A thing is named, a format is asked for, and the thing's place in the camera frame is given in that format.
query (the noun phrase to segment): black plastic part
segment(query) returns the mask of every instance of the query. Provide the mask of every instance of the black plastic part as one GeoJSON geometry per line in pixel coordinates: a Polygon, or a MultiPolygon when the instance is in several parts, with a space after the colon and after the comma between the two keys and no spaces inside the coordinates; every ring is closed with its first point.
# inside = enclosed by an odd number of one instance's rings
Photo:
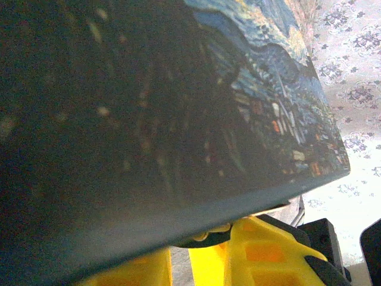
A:
{"type": "Polygon", "coordinates": [[[308,247],[311,247],[310,239],[304,231],[301,231],[300,229],[294,228],[294,227],[288,225],[287,223],[281,222],[280,220],[277,220],[277,219],[275,219],[271,216],[268,216],[266,214],[262,214],[260,216],[257,216],[257,218],[292,234],[292,236],[296,239],[297,242],[299,242],[303,245],[306,245],[308,247]]]}
{"type": "Polygon", "coordinates": [[[381,285],[381,219],[360,236],[361,248],[374,286],[381,285]]]}
{"type": "Polygon", "coordinates": [[[331,263],[314,256],[306,256],[305,261],[327,286],[351,286],[344,276],[331,263]]]}
{"type": "Polygon", "coordinates": [[[352,282],[352,276],[351,276],[351,273],[349,272],[349,270],[344,267],[344,272],[345,272],[345,277],[346,279],[349,281],[349,282],[352,282]]]}
{"type": "Polygon", "coordinates": [[[208,237],[203,241],[187,241],[184,243],[180,243],[175,245],[181,248],[202,248],[214,246],[220,243],[224,243],[225,241],[230,240],[230,232],[232,231],[232,227],[226,232],[211,232],[208,234],[208,237]]]}
{"type": "Polygon", "coordinates": [[[311,247],[324,254],[328,261],[344,274],[338,238],[333,225],[327,219],[301,225],[298,229],[304,231],[311,241],[311,247]]]}

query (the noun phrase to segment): floral wallpaper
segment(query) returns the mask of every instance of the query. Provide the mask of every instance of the floral wallpaper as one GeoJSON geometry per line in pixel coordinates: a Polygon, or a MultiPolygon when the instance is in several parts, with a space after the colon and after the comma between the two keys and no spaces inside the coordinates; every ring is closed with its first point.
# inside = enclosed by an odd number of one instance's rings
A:
{"type": "Polygon", "coordinates": [[[351,174],[305,194],[305,219],[333,223],[349,266],[363,261],[360,234],[381,217],[381,2],[321,0],[316,9],[312,59],[351,174]]]}

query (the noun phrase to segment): yellow plastic object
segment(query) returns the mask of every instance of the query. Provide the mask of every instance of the yellow plastic object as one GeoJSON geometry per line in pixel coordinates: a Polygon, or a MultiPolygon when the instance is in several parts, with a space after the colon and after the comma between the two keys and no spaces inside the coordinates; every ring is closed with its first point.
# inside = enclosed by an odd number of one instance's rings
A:
{"type": "Polygon", "coordinates": [[[256,217],[235,222],[229,242],[189,250],[195,286],[324,286],[308,255],[327,260],[256,217]]]}
{"type": "Polygon", "coordinates": [[[238,220],[230,235],[227,271],[234,286],[324,286],[304,260],[327,259],[288,232],[256,217],[238,220]]]}
{"type": "Polygon", "coordinates": [[[215,246],[189,249],[195,286],[228,286],[224,284],[228,245],[227,241],[215,246]]]}
{"type": "Polygon", "coordinates": [[[171,286],[169,248],[151,253],[77,283],[77,286],[171,286]]]}

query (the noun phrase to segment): black object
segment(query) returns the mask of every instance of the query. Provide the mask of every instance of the black object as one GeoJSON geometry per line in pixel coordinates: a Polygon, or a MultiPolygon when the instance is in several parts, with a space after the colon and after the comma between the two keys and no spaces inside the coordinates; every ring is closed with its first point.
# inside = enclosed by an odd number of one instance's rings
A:
{"type": "Polygon", "coordinates": [[[360,236],[361,248],[368,266],[371,282],[381,285],[381,219],[369,226],[360,236]]]}
{"type": "Polygon", "coordinates": [[[349,281],[331,263],[314,256],[306,256],[305,261],[327,286],[351,286],[349,281]]]}
{"type": "Polygon", "coordinates": [[[333,225],[327,219],[301,225],[298,229],[304,231],[311,241],[311,247],[323,255],[334,265],[341,274],[345,275],[340,246],[333,225]]]}

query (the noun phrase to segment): yellow plastic stand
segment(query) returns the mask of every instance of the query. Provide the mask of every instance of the yellow plastic stand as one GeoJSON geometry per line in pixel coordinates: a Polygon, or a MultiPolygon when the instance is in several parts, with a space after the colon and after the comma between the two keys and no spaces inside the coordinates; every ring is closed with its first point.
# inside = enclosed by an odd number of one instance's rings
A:
{"type": "Polygon", "coordinates": [[[229,242],[225,242],[211,247],[189,249],[195,286],[227,286],[224,285],[224,271],[228,245],[229,242]]]}
{"type": "Polygon", "coordinates": [[[78,286],[171,286],[171,253],[165,248],[98,273],[78,286]]]}
{"type": "MultiPolygon", "coordinates": [[[[195,286],[324,286],[304,260],[318,251],[256,217],[233,225],[228,242],[189,249],[195,286]]],[[[96,274],[78,286],[171,286],[169,248],[96,274]]]]}
{"type": "Polygon", "coordinates": [[[304,257],[327,259],[256,217],[235,222],[224,244],[189,250],[196,286],[324,286],[304,257]]]}

